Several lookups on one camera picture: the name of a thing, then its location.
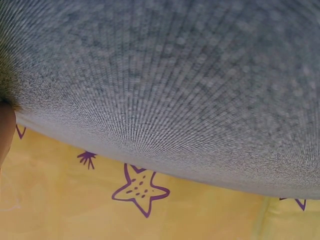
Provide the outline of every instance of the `knit texture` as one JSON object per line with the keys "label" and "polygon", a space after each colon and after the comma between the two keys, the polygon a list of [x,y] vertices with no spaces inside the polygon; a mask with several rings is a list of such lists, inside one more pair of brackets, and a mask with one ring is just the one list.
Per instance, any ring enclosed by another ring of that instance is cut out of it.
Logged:
{"label": "knit texture", "polygon": [[215,186],[320,199],[319,78],[318,0],[0,4],[20,124]]}

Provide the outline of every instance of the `skin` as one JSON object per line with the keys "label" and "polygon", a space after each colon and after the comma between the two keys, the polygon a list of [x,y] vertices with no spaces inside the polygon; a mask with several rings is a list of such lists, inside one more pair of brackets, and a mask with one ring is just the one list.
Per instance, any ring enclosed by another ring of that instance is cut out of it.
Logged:
{"label": "skin", "polygon": [[15,111],[9,104],[0,102],[0,167],[10,150],[15,128]]}

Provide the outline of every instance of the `yellow fabric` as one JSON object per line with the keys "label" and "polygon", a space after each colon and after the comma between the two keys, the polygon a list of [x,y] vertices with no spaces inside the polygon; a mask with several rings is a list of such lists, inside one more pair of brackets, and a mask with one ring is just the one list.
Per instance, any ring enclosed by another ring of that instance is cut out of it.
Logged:
{"label": "yellow fabric", "polygon": [[320,238],[320,201],[279,200],[143,171],[18,130],[1,170],[1,240]]}

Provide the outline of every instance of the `purple outline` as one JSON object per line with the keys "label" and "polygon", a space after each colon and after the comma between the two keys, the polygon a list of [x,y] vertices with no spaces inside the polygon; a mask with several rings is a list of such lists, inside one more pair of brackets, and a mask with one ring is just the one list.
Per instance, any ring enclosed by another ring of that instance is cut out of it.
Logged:
{"label": "purple outline", "polygon": [[[285,198],[285,197],[280,197],[279,198],[279,200],[281,201],[281,200],[285,200],[285,199],[287,199],[287,198]],[[302,211],[304,211],[305,209],[306,209],[306,205],[307,205],[307,200],[306,199],[304,199],[304,201],[303,201],[303,204],[300,202],[300,200],[299,199],[294,199],[295,201],[296,201],[296,203],[299,205],[299,207],[302,209]]]}
{"label": "purple outline", "polygon": [[80,163],[82,163],[83,161],[83,165],[86,165],[87,161],[89,160],[88,162],[88,170],[90,170],[90,165],[92,166],[92,169],[94,170],[95,169],[95,166],[94,166],[94,163],[92,161],[91,158],[96,158],[97,154],[94,154],[92,152],[89,152],[89,151],[85,151],[84,153],[81,153],[80,155],[78,155],[76,158],[79,159],[81,158],[80,160]]}
{"label": "purple outline", "polygon": [[16,131],[17,131],[17,133],[18,133],[18,135],[19,135],[19,138],[22,139],[22,138],[24,137],[25,133],[26,133],[27,128],[24,127],[23,133],[20,132],[20,129],[19,129],[19,127],[18,127],[17,124],[15,125],[15,128],[16,128]]}
{"label": "purple outline", "polygon": [[[135,166],[133,166],[133,165],[131,165],[131,166],[132,166],[133,170],[134,170],[137,174],[142,173],[142,172],[144,172],[144,171],[146,170],[146,169],[144,169],[144,168],[140,168],[140,169],[139,169],[139,168],[137,168],[137,167],[135,167]],[[155,188],[155,189],[158,189],[158,190],[162,190],[162,191],[164,191],[165,193],[162,194],[162,195],[150,197],[150,199],[149,199],[149,209],[148,209],[148,212],[145,212],[145,210],[137,203],[136,198],[134,198],[134,197],[129,198],[129,199],[119,199],[119,198],[116,198],[116,195],[117,195],[118,193],[120,193],[122,190],[124,190],[124,189],[126,189],[127,187],[129,187],[129,186],[131,185],[131,183],[132,183],[131,178],[130,178],[130,175],[129,175],[128,164],[127,164],[127,163],[124,164],[124,176],[125,176],[125,179],[126,179],[127,183],[126,183],[124,186],[120,187],[118,190],[116,190],[116,191],[112,194],[112,197],[111,197],[111,198],[112,198],[113,200],[116,200],[116,201],[133,202],[133,203],[138,207],[138,209],[142,212],[142,214],[143,214],[146,218],[148,218],[148,217],[150,216],[151,209],[152,209],[152,201],[164,199],[164,198],[168,197],[169,194],[170,194],[170,190],[169,190],[169,189],[167,189],[167,188],[165,188],[165,187],[162,187],[162,186],[156,186],[156,185],[153,184],[153,179],[154,179],[155,175],[156,175],[156,172],[154,171],[153,174],[152,174],[152,176],[151,176],[151,178],[150,178],[150,186],[151,186],[152,188]]]}

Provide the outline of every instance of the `purple line drawing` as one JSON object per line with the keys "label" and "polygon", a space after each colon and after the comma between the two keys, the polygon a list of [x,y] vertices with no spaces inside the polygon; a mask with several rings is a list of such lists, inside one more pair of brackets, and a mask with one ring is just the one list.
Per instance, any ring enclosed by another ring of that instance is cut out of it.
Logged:
{"label": "purple line drawing", "polygon": [[[280,198],[279,198],[280,201],[281,201],[281,200],[285,200],[285,199],[287,199],[287,198],[285,198],[285,197],[280,197]],[[307,200],[304,199],[303,204],[302,204],[302,202],[300,202],[299,199],[295,199],[295,201],[296,201],[296,203],[299,205],[299,207],[302,209],[302,211],[305,211],[306,205],[307,205]]]}
{"label": "purple line drawing", "polygon": [[153,184],[155,171],[124,164],[124,176],[127,183],[112,194],[112,199],[133,202],[141,213],[148,218],[152,202],[169,196],[170,190]]}
{"label": "purple line drawing", "polygon": [[22,138],[24,137],[25,133],[26,133],[27,128],[26,128],[26,127],[24,127],[24,129],[23,129],[23,132],[22,132],[22,133],[21,133],[21,131],[20,131],[20,129],[19,129],[19,127],[18,127],[18,125],[15,125],[15,128],[16,128],[16,131],[17,131],[17,133],[18,133],[18,135],[19,135],[19,138],[20,138],[20,139],[22,139]]}
{"label": "purple line drawing", "polygon": [[94,170],[95,169],[95,166],[94,166],[94,163],[92,161],[92,158],[96,158],[96,155],[97,154],[94,154],[92,152],[89,152],[89,151],[85,151],[84,153],[81,153],[80,155],[77,156],[77,158],[81,158],[80,160],[80,163],[83,162],[83,165],[86,165],[87,161],[88,161],[88,170],[90,169],[90,166],[91,168]]}

